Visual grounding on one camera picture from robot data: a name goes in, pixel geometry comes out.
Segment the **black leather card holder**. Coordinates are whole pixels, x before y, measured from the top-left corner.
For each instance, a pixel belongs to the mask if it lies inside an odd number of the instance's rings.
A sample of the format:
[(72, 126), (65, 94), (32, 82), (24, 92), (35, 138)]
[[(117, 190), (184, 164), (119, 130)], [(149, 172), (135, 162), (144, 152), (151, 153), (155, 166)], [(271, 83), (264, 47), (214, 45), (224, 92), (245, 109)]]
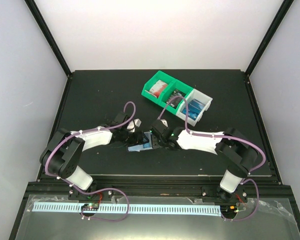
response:
[(148, 150), (155, 150), (162, 148), (159, 145), (159, 141), (151, 131), (145, 132), (143, 135), (143, 141), (137, 145), (131, 145), (127, 147), (128, 152), (141, 152)]

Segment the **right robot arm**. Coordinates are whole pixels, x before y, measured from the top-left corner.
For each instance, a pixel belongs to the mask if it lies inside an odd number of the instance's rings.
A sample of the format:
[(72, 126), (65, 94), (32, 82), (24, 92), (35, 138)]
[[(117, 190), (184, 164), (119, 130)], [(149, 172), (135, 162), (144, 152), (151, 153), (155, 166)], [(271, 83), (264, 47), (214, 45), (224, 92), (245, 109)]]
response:
[(237, 187), (248, 176), (258, 158), (256, 148), (248, 144), (234, 128), (211, 133), (186, 127), (171, 128), (162, 120), (156, 120), (150, 132), (161, 148), (198, 150), (218, 156), (225, 163), (226, 170), (216, 189), (216, 197), (224, 203), (232, 201)]

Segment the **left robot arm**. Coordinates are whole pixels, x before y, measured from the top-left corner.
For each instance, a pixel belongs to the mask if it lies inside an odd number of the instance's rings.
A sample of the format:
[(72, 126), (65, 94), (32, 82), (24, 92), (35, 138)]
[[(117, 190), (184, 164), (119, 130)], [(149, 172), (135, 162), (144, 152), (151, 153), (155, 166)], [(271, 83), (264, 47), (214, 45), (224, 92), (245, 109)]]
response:
[(39, 158), (46, 175), (60, 178), (79, 188), (79, 193), (87, 200), (93, 199), (98, 188), (93, 178), (80, 166), (82, 152), (98, 146), (121, 142), (134, 147), (150, 142), (146, 134), (138, 130), (140, 119), (119, 112), (114, 120), (96, 128), (68, 131), (58, 130), (47, 144)]

